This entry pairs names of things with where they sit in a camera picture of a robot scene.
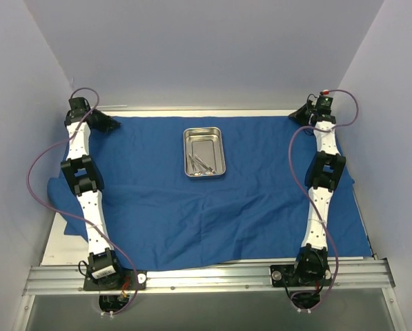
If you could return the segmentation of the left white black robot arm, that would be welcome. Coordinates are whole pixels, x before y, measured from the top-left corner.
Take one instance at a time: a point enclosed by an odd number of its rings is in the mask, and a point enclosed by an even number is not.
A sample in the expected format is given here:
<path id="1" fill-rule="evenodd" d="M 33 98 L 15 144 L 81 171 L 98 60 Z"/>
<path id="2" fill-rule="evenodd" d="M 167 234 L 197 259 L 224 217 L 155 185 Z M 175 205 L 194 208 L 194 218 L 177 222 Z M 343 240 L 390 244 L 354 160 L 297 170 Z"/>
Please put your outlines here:
<path id="1" fill-rule="evenodd" d="M 76 196 L 86 222 L 88 261 L 86 278 L 94 285 L 108 289 L 118 288 L 124 280 L 124 271 L 115 250 L 108 241 L 102 208 L 104 180 L 90 156 L 89 140 L 92 130 L 111 133 L 121 127 L 112 117 L 92 109 L 84 97 L 71 97 L 70 110 L 64 125 L 70 137 L 68 154 L 61 162 L 61 171 L 70 191 Z"/>

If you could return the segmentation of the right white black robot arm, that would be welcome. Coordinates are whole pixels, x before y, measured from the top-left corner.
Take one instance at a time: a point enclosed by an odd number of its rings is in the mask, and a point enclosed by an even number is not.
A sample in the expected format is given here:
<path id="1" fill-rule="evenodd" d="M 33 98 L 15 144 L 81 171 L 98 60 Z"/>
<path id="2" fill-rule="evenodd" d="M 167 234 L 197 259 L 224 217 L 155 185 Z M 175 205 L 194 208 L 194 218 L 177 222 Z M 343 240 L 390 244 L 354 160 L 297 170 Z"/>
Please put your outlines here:
<path id="1" fill-rule="evenodd" d="M 336 143 L 332 103 L 333 97 L 323 91 L 314 103 L 307 101 L 289 116 L 304 130 L 313 132 L 317 148 L 304 179 L 310 200 L 306 233 L 297 261 L 291 268 L 293 280 L 302 285 L 330 277 L 326 234 L 328 211 L 346 165 L 346 158 Z"/>

